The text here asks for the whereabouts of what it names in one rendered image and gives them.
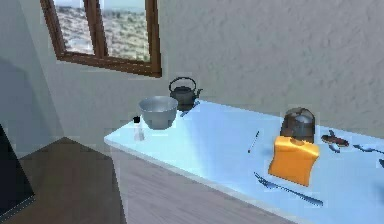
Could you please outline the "black kettle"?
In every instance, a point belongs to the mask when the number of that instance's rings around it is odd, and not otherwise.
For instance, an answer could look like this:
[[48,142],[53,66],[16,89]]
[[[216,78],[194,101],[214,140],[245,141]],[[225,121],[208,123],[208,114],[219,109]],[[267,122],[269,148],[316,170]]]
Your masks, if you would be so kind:
[[192,81],[194,84],[194,88],[190,88],[187,86],[177,86],[175,88],[172,88],[172,85],[179,80],[182,80],[182,77],[177,77],[170,82],[168,86],[170,96],[178,101],[177,109],[179,111],[189,111],[193,108],[195,100],[200,97],[202,88],[198,89],[195,80],[190,77],[186,77],[186,80]]

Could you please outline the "grey bowl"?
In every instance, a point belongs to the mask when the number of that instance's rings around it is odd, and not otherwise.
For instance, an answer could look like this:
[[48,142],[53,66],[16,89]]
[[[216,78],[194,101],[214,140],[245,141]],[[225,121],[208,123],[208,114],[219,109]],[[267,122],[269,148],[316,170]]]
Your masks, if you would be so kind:
[[142,118],[152,130],[165,130],[172,126],[177,114],[178,101],[169,96],[152,96],[139,102]]

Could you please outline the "pale blue topped counter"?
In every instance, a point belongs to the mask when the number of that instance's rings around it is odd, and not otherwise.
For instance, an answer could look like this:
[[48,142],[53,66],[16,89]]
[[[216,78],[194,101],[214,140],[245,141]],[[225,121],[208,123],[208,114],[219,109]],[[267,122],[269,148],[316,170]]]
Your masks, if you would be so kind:
[[353,147],[384,151],[384,139],[337,131],[349,147],[335,153],[320,142],[310,184],[303,187],[268,173],[281,123],[203,101],[166,130],[145,127],[143,141],[134,139],[133,123],[104,141],[117,151],[116,166],[139,157],[298,224],[384,224],[384,154]]

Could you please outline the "clear shaker with black cap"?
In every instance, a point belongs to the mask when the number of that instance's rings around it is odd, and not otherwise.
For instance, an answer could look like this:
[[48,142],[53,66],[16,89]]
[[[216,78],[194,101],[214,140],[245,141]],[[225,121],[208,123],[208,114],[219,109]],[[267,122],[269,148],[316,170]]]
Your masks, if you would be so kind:
[[136,141],[143,141],[145,137],[144,137],[144,132],[141,126],[141,120],[139,116],[135,116],[133,118],[133,124],[134,124],[134,139]]

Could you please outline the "dark domed kettle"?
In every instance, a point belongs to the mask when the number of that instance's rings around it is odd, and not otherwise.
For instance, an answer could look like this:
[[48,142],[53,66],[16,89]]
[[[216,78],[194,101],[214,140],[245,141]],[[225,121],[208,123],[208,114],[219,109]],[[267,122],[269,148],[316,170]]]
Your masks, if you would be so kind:
[[313,143],[315,116],[306,108],[296,107],[289,109],[282,122],[280,135]]

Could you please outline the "orange bread loaf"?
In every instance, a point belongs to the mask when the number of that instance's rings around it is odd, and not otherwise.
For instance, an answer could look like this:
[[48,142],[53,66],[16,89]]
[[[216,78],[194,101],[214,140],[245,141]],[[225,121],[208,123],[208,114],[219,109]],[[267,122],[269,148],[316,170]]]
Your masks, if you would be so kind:
[[308,187],[313,165],[319,155],[319,147],[313,143],[277,136],[268,173]]

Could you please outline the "brown framed window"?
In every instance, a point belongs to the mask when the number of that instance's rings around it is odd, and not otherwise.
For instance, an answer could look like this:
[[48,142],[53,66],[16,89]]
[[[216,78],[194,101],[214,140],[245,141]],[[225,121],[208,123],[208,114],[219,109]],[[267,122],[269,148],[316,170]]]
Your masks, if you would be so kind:
[[145,0],[150,54],[148,62],[110,56],[108,54],[106,37],[102,24],[99,0],[82,1],[85,6],[86,19],[90,29],[93,54],[79,53],[66,49],[54,1],[40,0],[41,9],[44,13],[55,56],[59,61],[154,78],[160,78],[162,76],[157,0]]

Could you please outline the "dark red flat utensil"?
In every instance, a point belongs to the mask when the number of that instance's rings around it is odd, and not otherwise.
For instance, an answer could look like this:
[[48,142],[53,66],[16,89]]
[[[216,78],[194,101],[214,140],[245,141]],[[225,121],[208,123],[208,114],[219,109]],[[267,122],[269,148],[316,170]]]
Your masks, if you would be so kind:
[[335,153],[340,153],[343,147],[348,147],[349,142],[343,138],[339,138],[330,130],[328,134],[322,135],[321,140],[328,144],[328,147]]

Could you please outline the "blue spoon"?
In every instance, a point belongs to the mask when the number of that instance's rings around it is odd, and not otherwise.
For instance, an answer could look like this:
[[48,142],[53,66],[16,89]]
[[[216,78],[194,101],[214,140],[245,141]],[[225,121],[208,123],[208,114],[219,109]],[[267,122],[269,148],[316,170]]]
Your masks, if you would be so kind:
[[354,148],[362,151],[362,152],[377,152],[377,153],[380,153],[380,154],[384,154],[384,151],[380,151],[380,150],[377,150],[377,149],[374,149],[374,148],[369,148],[369,147],[363,147],[361,145],[353,145]]

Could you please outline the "black appliance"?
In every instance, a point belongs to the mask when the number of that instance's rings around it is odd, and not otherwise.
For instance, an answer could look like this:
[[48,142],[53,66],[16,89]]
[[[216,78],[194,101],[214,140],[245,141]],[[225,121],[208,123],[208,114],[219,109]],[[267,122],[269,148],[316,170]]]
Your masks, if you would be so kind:
[[0,124],[0,217],[34,198],[34,191]]

